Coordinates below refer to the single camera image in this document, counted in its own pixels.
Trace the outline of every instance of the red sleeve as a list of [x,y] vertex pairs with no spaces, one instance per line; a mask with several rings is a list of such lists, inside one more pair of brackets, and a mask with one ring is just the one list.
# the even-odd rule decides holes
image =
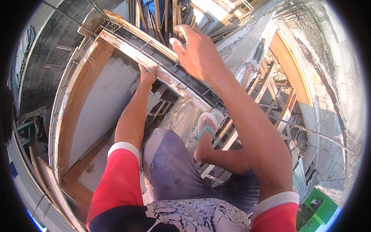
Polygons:
[[139,162],[125,149],[114,150],[107,159],[102,179],[94,191],[86,224],[99,214],[122,205],[143,206]]
[[254,219],[251,232],[296,232],[297,211],[296,203],[285,203],[268,209]]

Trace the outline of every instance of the green wall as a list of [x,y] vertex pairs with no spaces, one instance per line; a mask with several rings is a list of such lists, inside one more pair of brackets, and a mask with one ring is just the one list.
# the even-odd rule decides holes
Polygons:
[[[319,208],[311,207],[311,201],[315,198],[320,201]],[[314,188],[311,191],[308,198],[304,201],[303,204],[307,206],[307,208],[303,206],[302,211],[296,215],[296,229],[300,229],[300,225],[302,224],[302,222],[300,221],[302,221],[302,219],[304,221],[307,221],[307,223],[305,223],[301,227],[301,229],[299,230],[300,232],[315,232],[320,225],[325,225],[328,223],[328,221],[331,219],[332,215],[338,208],[333,200],[331,200],[317,188]]]

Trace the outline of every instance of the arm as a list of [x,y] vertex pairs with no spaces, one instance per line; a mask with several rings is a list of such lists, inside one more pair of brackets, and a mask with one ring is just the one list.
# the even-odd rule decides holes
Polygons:
[[191,75],[207,82],[222,98],[242,146],[249,150],[243,154],[243,159],[250,164],[259,180],[259,201],[292,191],[290,153],[272,123],[227,69],[208,36],[186,25],[175,29],[187,41],[184,48],[179,40],[170,39],[180,63]]
[[139,65],[139,68],[141,82],[134,97],[122,112],[115,132],[115,143],[131,143],[138,150],[142,146],[148,93],[156,80],[157,65],[150,72],[147,72],[142,65]]
[[139,150],[142,145],[148,93],[156,69],[141,70],[141,83],[117,123],[115,144],[108,152],[102,179],[94,191],[87,225],[101,213],[123,205],[143,206],[139,180]]

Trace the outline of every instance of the sky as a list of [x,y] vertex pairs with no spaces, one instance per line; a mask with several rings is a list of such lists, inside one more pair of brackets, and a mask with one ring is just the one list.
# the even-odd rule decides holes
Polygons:
[[338,218],[339,214],[341,213],[341,209],[338,207],[333,216],[330,218],[327,224],[325,225],[320,225],[316,232],[326,232],[328,229],[332,226],[332,224],[335,222],[336,218]]

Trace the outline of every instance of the teal flip-flop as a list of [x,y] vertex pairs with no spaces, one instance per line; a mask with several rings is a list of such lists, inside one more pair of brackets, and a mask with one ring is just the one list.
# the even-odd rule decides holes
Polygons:
[[[202,114],[200,115],[200,117],[198,118],[198,123],[197,123],[197,132],[200,131],[200,123],[201,123],[202,117],[209,117],[209,118],[213,121],[213,123],[214,123],[215,125],[217,125],[216,118],[215,118],[215,116],[214,116],[212,113],[209,113],[209,112],[202,113]],[[208,130],[208,131],[210,132],[210,134],[212,135],[212,137],[213,137],[213,141],[212,141],[211,144],[213,144],[214,141],[215,141],[215,132],[214,132],[214,130],[211,128],[211,126],[209,126],[209,125],[207,125],[207,124],[206,124],[206,125],[204,126],[204,128],[202,128],[202,130],[198,133],[197,138],[198,138],[198,140],[199,140],[200,137],[203,135],[203,133],[204,133],[206,130]]]

